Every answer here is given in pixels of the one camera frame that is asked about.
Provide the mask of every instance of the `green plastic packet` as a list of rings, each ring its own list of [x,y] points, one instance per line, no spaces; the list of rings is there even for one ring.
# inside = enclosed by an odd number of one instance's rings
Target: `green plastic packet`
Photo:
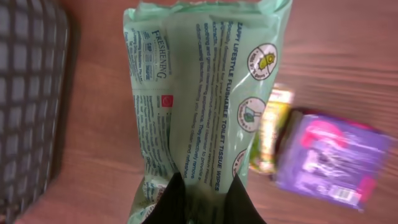
[[[129,223],[142,223],[180,172],[190,223],[222,223],[280,64],[292,0],[140,3],[124,12],[144,178]]]

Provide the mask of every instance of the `wooden surface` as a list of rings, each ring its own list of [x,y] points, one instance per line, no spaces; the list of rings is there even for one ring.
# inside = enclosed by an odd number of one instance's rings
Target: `wooden surface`
[[[132,0],[64,0],[81,24],[63,170],[18,223],[125,223],[144,163],[137,141],[122,13]],[[296,0],[279,80],[296,104],[398,137],[398,1]],[[250,173],[248,192],[277,223],[398,223],[397,149],[364,213],[284,192]]]

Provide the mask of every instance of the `purple package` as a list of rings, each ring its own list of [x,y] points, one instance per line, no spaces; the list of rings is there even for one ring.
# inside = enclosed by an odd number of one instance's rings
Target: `purple package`
[[[277,173],[277,185],[362,210],[391,138],[324,115],[303,117]]]

